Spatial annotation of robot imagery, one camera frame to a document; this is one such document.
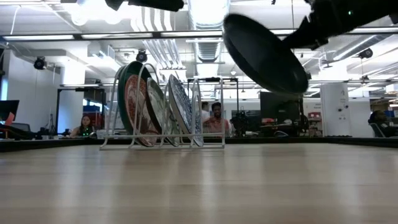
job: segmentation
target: person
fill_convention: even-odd
[[[385,135],[385,137],[389,138],[392,136],[398,136],[398,132],[396,128],[390,127],[387,124],[387,116],[383,111],[377,110],[374,111],[369,120],[368,123],[374,123],[376,124],[380,131]]]
[[[213,116],[203,122],[204,133],[221,133],[222,123],[224,122],[225,134],[230,135],[231,125],[227,119],[221,120],[221,103],[216,102],[211,105]]]
[[[209,113],[209,102],[201,103],[201,121],[204,122],[210,117]]]
[[[91,119],[87,115],[84,115],[81,118],[80,126],[72,131],[70,137],[71,138],[85,137],[85,136],[88,137],[94,131],[95,131],[94,127],[91,124]]]

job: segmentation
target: wooden table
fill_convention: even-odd
[[[334,144],[214,151],[0,154],[0,220],[16,224],[395,224],[398,152]]]

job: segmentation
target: dish rack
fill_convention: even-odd
[[[156,81],[159,84],[159,78],[156,74],[156,69],[155,67],[150,64],[150,63],[145,63],[141,69],[140,72],[138,74],[138,83],[137,86],[140,86],[140,81],[141,81],[141,75],[142,72],[144,71],[144,69],[146,68],[146,66],[150,66],[152,67],[153,71],[155,72],[155,76],[156,76]],[[122,74],[120,73],[116,73],[115,74],[115,78],[113,81],[113,86],[111,89],[111,99],[114,99],[114,92],[116,91],[116,81],[119,80],[119,75]],[[220,77],[220,85],[221,85],[221,107],[224,106],[224,94],[223,94],[223,79]],[[164,104],[165,108],[169,108],[170,106],[170,100],[166,100],[166,93],[169,90],[169,82],[167,82],[165,88],[164,88]],[[139,88],[137,88],[137,93],[136,93],[136,102],[138,102],[138,96],[139,96]],[[182,150],[182,149],[224,149],[225,148],[225,124],[224,122],[221,122],[221,133],[203,133],[203,124],[201,121],[201,116],[200,117],[200,134],[195,134],[195,100],[196,98],[198,98],[198,102],[199,102],[199,112],[201,112],[201,94],[200,94],[200,82],[197,79],[194,79],[193,81],[193,86],[192,86],[192,100],[191,100],[191,106],[192,106],[192,119],[191,119],[191,134],[186,134],[186,133],[182,133],[182,129],[181,127],[179,128],[180,130],[180,134],[165,134],[165,130],[167,127],[167,122],[169,121],[169,119],[165,119],[168,118],[170,115],[170,110],[165,110],[163,113],[163,119],[162,119],[162,134],[140,134],[137,133],[136,130],[137,128],[133,128],[133,134],[132,135],[115,135],[115,124],[116,124],[116,120],[117,120],[117,116],[114,116],[113,122],[112,122],[112,126],[110,127],[110,123],[111,123],[111,113],[112,113],[112,109],[113,109],[113,103],[111,103],[110,107],[109,107],[109,113],[106,115],[108,116],[108,119],[106,121],[106,129],[105,129],[105,135],[104,137],[104,143],[99,147],[100,150],[107,150],[107,151],[117,151],[117,150],[151,150],[151,149],[164,149],[164,150]],[[119,104],[117,104],[116,107],[116,115],[119,112]],[[141,130],[141,116],[142,113],[140,113],[140,117],[137,117],[138,113],[134,113],[135,117],[134,117],[134,124],[137,124],[137,119],[139,119],[140,123],[138,124],[138,130]],[[224,113],[221,113],[221,119],[224,120]],[[196,146],[194,144],[194,140],[193,137],[194,136],[221,136],[221,143],[211,143],[211,144],[206,144],[204,143],[204,145],[202,147]],[[155,146],[153,147],[145,147],[145,146],[141,146],[140,144],[136,143],[136,138],[151,138],[151,137],[157,137],[160,138],[160,143],[156,143]],[[188,143],[184,143],[182,141],[182,138],[186,137],[189,138],[190,142]],[[171,144],[167,143],[165,144],[165,138],[180,138],[180,144],[177,147],[172,146]],[[130,145],[128,145],[128,147],[109,147],[108,141],[109,139],[131,139],[131,143]]]

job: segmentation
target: man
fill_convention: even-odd
[[[387,138],[398,135],[396,128],[387,125],[387,116],[383,111],[377,110],[373,112],[368,120],[368,123],[376,124]]]
[[[201,121],[204,122],[210,117],[209,113],[209,102],[201,103]]]
[[[203,123],[205,133],[221,133],[221,122],[224,122],[225,134],[229,136],[231,125],[227,119],[221,120],[221,103],[216,102],[211,105],[213,116]]]

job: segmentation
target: decorative plate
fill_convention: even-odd
[[[131,62],[122,71],[118,85],[118,104],[120,117],[124,128],[129,134],[133,134],[134,128],[136,134],[159,134],[152,123],[146,106],[147,80],[150,78],[148,69],[142,71],[139,91],[137,91],[138,74],[143,66],[140,62]],[[136,103],[138,103],[137,124],[134,124]],[[137,138],[137,142],[143,146],[152,147],[155,145],[157,137]]]
[[[167,116],[166,107],[167,100],[164,102],[164,92],[157,84],[157,82],[151,78],[147,81],[147,107],[149,116],[155,125],[158,133],[162,133],[162,124],[164,118]],[[174,118],[173,112],[169,105],[169,116],[166,119],[167,128],[164,134],[180,134],[178,129],[177,120]],[[166,140],[173,146],[177,147],[180,144],[180,138],[166,138]]]
[[[173,75],[169,77],[169,99],[174,116],[185,134],[192,133],[192,104],[180,81]],[[201,133],[200,111],[195,112],[195,134]],[[195,136],[197,146],[203,146],[203,136]]]

